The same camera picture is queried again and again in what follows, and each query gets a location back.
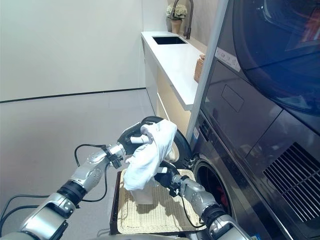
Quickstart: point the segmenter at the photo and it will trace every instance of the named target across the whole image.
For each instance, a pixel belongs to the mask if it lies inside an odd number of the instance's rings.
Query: gray floor
[[[55,192],[76,169],[76,146],[113,144],[125,128],[153,114],[146,90],[1,103],[0,209],[15,194]],[[80,162],[94,151],[80,149]],[[99,230],[109,228],[117,171],[111,168],[107,172],[104,200],[80,204],[81,209],[68,220],[63,239],[92,239]],[[102,180],[86,198],[99,198],[103,192]],[[17,199],[10,209],[40,202]],[[2,232],[16,231],[29,213],[29,209],[14,213]]]

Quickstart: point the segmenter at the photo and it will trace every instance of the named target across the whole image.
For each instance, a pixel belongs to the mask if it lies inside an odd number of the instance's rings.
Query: black faucet
[[[189,0],[189,1],[190,1],[189,25],[188,25],[188,28],[186,26],[184,26],[184,33],[183,33],[183,36],[185,36],[186,39],[190,39],[192,15],[193,15],[193,12],[194,12],[194,1],[193,0]],[[173,19],[174,16],[175,16],[176,6],[177,6],[178,2],[179,2],[179,0],[175,0],[174,1],[172,12],[171,12],[171,15],[170,15],[171,19]]]

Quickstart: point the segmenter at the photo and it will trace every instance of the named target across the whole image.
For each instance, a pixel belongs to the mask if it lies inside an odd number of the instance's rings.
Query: dryer vent grille
[[[320,162],[298,143],[264,171],[302,222],[320,216]]]

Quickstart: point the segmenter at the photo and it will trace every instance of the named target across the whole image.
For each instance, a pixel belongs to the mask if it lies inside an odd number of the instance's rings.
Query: dark gray appliance
[[[319,0],[229,0],[190,145],[250,235],[320,239]]]

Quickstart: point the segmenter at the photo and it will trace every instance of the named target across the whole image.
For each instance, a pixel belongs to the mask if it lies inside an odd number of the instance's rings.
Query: wicker basket
[[[195,71],[194,71],[194,80],[199,83],[202,67],[204,65],[206,55],[201,54],[200,58],[196,61]]]
[[[187,175],[194,180],[190,170],[179,169],[181,175]],[[136,205],[134,198],[124,188],[124,174],[122,171],[119,186],[118,231],[122,234],[172,233],[205,229],[206,226],[194,228],[188,222],[181,197],[171,197],[169,190],[162,186],[152,189],[154,203],[151,205]],[[194,225],[199,226],[199,216],[191,204],[184,200],[186,212]]]

